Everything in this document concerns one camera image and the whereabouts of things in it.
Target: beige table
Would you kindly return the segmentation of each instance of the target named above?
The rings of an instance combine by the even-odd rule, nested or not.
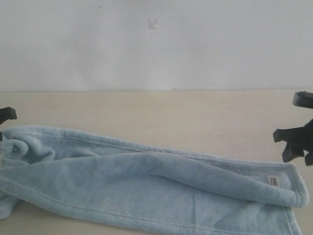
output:
[[[0,93],[0,106],[16,109],[12,125],[75,128],[163,147],[246,160],[280,162],[284,143],[274,143],[277,128],[302,126],[313,110],[292,106],[298,90],[209,92]],[[313,192],[313,166],[299,168]],[[296,209],[304,235],[313,234],[313,203]],[[1,235],[144,235],[41,210],[20,203],[0,220]]]

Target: white wall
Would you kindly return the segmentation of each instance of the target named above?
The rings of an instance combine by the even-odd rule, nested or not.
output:
[[[313,87],[312,9],[311,0],[1,0],[0,90]]]

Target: light blue towel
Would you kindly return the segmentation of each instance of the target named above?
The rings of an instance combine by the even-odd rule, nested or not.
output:
[[[301,234],[291,207],[309,197],[292,164],[54,127],[2,134],[1,218],[21,199],[60,215],[165,235]]]

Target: white label tag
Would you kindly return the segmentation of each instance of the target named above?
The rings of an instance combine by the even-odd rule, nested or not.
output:
[[[279,180],[277,175],[267,175],[268,176],[268,183],[272,186],[280,188]]]

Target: towel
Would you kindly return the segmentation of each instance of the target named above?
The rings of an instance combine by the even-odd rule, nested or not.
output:
[[[1,218],[24,200],[59,215],[164,235],[301,235],[291,208],[306,206],[309,196],[293,164],[47,126],[1,132]]]

